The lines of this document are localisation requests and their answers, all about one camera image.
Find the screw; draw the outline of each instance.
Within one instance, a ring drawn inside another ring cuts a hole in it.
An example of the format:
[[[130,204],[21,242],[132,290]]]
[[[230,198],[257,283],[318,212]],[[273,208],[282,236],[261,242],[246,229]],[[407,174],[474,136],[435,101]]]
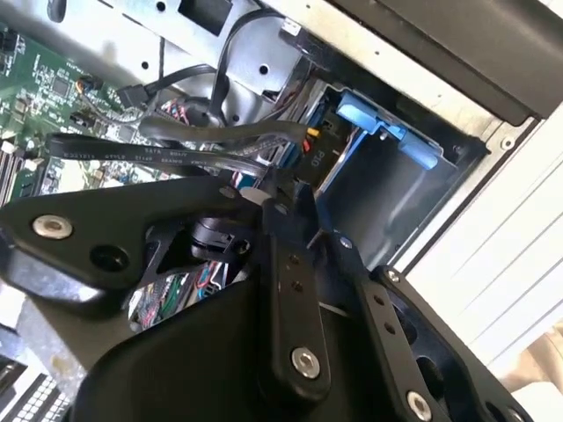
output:
[[[510,415],[512,415],[512,418],[514,418],[516,422],[524,422],[524,418],[520,416],[520,414],[517,411],[515,411],[514,409],[508,409],[508,411],[510,412]]]
[[[62,240],[72,234],[72,224],[58,215],[42,215],[32,224],[33,231],[47,239]]]
[[[317,356],[307,347],[298,347],[291,352],[291,363],[296,371],[304,376],[314,380],[320,374],[320,363]]]
[[[350,242],[350,239],[346,239],[345,237],[341,237],[340,238],[340,244],[342,244],[342,246],[344,246],[346,249],[352,249],[352,242]]]
[[[291,281],[291,287],[293,287],[293,289],[298,293],[303,292],[303,284],[301,284],[301,281],[297,281],[297,280]]]
[[[501,149],[503,149],[505,151],[508,151],[508,150],[514,148],[514,145],[515,145],[515,142],[514,142],[514,139],[512,139],[512,138],[504,138],[501,141]]]
[[[230,186],[223,186],[219,189],[219,192],[222,196],[225,196],[230,200],[234,200],[237,197],[237,192]]]
[[[285,205],[282,204],[275,204],[274,206],[275,209],[277,209],[280,213],[282,213],[283,215],[287,215],[288,214],[288,209],[286,208]]]
[[[398,277],[397,273],[395,273],[393,270],[387,271],[387,277],[389,277],[389,280],[391,280],[393,283],[400,282],[400,278]]]
[[[411,411],[414,412],[416,417],[424,422],[428,422],[432,419],[432,410],[428,405],[428,402],[416,391],[409,391],[406,395],[406,401]]]

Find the motherboard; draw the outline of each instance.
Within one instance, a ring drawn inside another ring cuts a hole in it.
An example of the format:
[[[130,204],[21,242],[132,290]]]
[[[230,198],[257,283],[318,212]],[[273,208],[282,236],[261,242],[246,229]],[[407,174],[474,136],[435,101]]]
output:
[[[45,136],[52,132],[148,143],[133,126],[99,119],[81,99],[78,81],[96,85],[88,98],[104,115],[128,115],[113,86],[0,23],[0,206],[38,194],[168,178],[136,164],[67,162],[48,156]]]

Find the blue drive bay latch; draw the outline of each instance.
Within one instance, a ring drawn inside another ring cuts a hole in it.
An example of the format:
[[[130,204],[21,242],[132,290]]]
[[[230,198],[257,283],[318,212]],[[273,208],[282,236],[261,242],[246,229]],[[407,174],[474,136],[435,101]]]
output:
[[[432,170],[438,164],[442,151],[424,142],[418,135],[402,125],[389,121],[389,118],[378,112],[372,105],[356,97],[349,91],[344,92],[336,113],[343,119],[359,127],[362,132],[351,140],[354,142],[347,156],[351,156],[360,142],[367,135],[383,130],[382,136],[392,136],[398,141],[398,150],[408,155],[426,170]]]

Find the metal grille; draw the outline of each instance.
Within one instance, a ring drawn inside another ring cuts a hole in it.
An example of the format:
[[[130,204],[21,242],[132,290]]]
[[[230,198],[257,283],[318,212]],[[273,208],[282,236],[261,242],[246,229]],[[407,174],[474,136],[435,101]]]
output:
[[[69,408],[69,400],[61,393],[55,380],[38,378],[3,422],[58,422]]]

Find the yellow wire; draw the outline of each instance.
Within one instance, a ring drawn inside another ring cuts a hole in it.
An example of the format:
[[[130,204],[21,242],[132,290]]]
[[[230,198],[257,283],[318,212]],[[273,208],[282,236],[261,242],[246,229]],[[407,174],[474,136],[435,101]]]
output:
[[[307,135],[311,135],[318,138],[318,136],[320,135],[320,130],[309,127],[307,129]]]

